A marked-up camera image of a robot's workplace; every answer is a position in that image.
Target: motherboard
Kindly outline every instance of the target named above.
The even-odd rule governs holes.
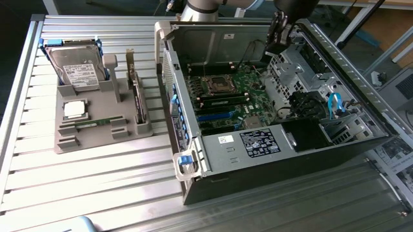
[[[256,67],[242,64],[232,74],[188,76],[202,135],[270,125],[276,112],[260,75]]]

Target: hard drive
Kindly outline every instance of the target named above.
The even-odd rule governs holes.
[[[99,81],[109,80],[102,62],[99,40],[41,41],[43,50],[59,76],[59,85],[73,85],[75,91],[99,89]]]

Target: orange surface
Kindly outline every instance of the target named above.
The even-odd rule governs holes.
[[[331,0],[331,1],[341,1],[341,2],[348,1],[353,3],[355,0]],[[357,3],[376,3],[376,2],[377,0],[357,0]],[[384,4],[413,6],[413,0],[387,0]]]
[[[355,7],[349,13],[349,18],[353,19],[360,12],[360,7]],[[363,26],[363,30],[373,35],[373,37],[381,42],[380,48],[385,51],[389,49],[396,40],[403,36],[408,29],[413,26],[413,11],[395,10],[395,9],[379,9],[372,15],[369,21]],[[392,54],[395,58],[404,48],[413,42],[411,38],[401,48]],[[405,55],[399,61],[400,67],[413,67],[413,51]]]

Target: green circuit board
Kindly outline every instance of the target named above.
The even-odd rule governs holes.
[[[225,83],[226,87],[217,87],[217,89],[213,90],[228,90],[228,92],[212,93],[212,84],[209,82],[213,78],[222,77],[225,77],[228,81]],[[198,121],[204,135],[249,129],[250,126],[248,122],[250,121],[258,122],[260,120],[260,127],[268,126],[276,118],[272,101],[265,91],[264,84],[260,80],[260,75],[257,74],[257,72],[254,72],[254,70],[252,70],[250,67],[245,65],[240,67],[240,70],[234,74],[188,77],[188,89],[193,100],[197,117],[200,115],[205,116],[232,112],[230,118]],[[232,101],[230,99],[234,98],[232,97],[232,94],[241,93],[248,93],[248,96],[236,97],[238,99],[236,101]],[[221,96],[222,99],[220,99],[216,103],[224,104],[218,105],[217,107],[213,107],[210,104],[208,109],[202,108],[200,104],[197,104],[197,98],[209,96]]]

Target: sticker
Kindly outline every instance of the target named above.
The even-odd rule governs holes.
[[[234,39],[236,34],[225,34],[225,40]]]
[[[63,69],[74,87],[98,85],[94,64],[66,65]]]
[[[270,129],[244,132],[240,135],[252,158],[281,152]]]
[[[75,118],[75,117],[82,117],[82,115],[71,115],[71,116],[67,116],[69,119]]]
[[[87,127],[95,127],[95,126],[98,126],[98,124],[97,123],[91,123],[91,124],[77,126],[77,129],[87,128]]]
[[[217,102],[213,102],[212,105],[222,105],[222,104],[228,104],[229,101],[217,101]]]
[[[218,141],[221,144],[232,143],[234,141],[233,135],[218,137]]]

